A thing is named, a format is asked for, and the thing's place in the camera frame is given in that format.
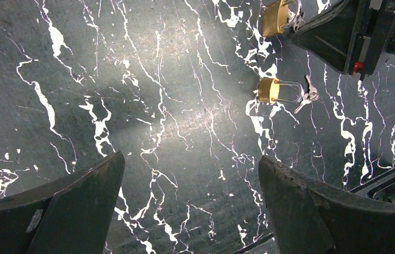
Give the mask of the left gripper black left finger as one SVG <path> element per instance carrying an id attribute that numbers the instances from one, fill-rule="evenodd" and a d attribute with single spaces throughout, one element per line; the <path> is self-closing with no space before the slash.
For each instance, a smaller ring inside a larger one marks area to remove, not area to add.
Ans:
<path id="1" fill-rule="evenodd" d="M 95 166 L 0 199 L 0 253 L 102 253 L 125 159 Z"/>

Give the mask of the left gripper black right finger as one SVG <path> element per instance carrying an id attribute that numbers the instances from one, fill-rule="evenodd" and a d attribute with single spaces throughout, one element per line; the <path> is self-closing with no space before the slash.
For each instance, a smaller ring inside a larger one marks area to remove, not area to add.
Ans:
<path id="1" fill-rule="evenodd" d="M 263 156 L 258 173 L 280 253 L 395 253 L 395 204 Z"/>

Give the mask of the medium brass padlock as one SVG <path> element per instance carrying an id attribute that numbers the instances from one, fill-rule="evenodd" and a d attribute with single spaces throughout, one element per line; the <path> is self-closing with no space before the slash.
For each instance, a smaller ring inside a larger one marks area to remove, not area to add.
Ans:
<path id="1" fill-rule="evenodd" d="M 280 96 L 286 88 L 293 89 L 296 93 L 296 98 L 285 99 Z M 262 103 L 285 103 L 297 104 L 300 103 L 305 94 L 303 85 L 296 81 L 284 81 L 277 78 L 261 78 L 257 86 L 256 99 Z"/>

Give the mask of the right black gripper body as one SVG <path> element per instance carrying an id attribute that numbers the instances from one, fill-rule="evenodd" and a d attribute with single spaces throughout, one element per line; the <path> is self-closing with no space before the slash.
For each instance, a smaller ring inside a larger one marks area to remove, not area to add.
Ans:
<path id="1" fill-rule="evenodd" d="M 359 80 L 395 56 L 395 1 L 359 1 L 350 45 L 350 75 Z"/>

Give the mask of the silver key bunch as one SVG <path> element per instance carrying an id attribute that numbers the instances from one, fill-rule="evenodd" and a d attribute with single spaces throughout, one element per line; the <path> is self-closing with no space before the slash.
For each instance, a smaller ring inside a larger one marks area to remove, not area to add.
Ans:
<path id="1" fill-rule="evenodd" d="M 310 104 L 313 101 L 317 101 L 320 98 L 317 88 L 313 85 L 310 76 L 305 76 L 306 81 L 308 83 L 309 91 L 304 94 L 300 105 L 294 110 L 294 113 L 297 114 L 304 106 Z"/>

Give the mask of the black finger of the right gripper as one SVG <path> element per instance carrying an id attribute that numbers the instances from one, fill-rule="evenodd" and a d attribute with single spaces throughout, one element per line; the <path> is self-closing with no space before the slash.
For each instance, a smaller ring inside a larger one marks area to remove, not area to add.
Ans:
<path id="1" fill-rule="evenodd" d="M 359 3 L 337 2 L 292 33 L 291 43 L 310 51 L 338 73 L 346 74 Z"/>

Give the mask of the large brass padlock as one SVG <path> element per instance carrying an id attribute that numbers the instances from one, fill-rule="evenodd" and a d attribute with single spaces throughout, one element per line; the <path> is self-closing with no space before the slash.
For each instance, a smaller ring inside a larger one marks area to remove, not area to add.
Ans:
<path id="1" fill-rule="evenodd" d="M 261 35 L 273 37 L 284 34 L 287 29 L 296 32 L 303 24 L 301 0 L 275 1 L 263 11 Z"/>

